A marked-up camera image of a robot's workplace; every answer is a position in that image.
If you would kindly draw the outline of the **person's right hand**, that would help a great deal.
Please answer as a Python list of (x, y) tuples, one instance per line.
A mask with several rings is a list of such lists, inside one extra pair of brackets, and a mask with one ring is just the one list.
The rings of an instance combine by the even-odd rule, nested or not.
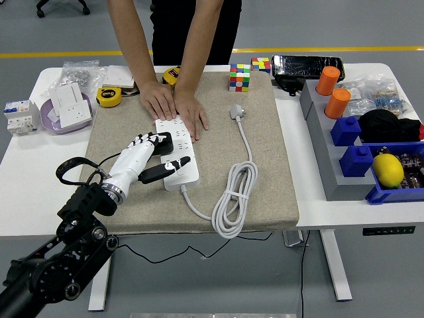
[(176, 118), (176, 106), (172, 91), (167, 85), (157, 81), (147, 81), (138, 88), (141, 105), (154, 120), (170, 121)]

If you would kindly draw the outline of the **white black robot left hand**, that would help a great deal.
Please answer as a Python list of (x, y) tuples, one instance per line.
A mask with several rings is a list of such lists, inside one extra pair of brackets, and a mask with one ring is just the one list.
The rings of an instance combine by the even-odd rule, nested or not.
[(129, 195), (131, 184), (140, 181), (149, 184), (177, 172), (191, 161), (189, 156), (159, 164), (146, 169), (147, 162), (153, 155), (169, 154), (174, 150), (172, 136), (168, 132), (148, 133), (136, 137), (124, 149), (113, 164), (109, 175), (101, 187), (104, 191), (120, 195), (124, 199)]

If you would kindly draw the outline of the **person's left hand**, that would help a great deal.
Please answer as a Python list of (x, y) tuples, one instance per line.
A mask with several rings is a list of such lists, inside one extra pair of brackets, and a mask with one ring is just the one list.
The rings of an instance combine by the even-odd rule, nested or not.
[(203, 106), (196, 99), (194, 92), (177, 89), (174, 91), (174, 103), (176, 111), (189, 132), (192, 143), (197, 142), (201, 138), (201, 130), (209, 130)]

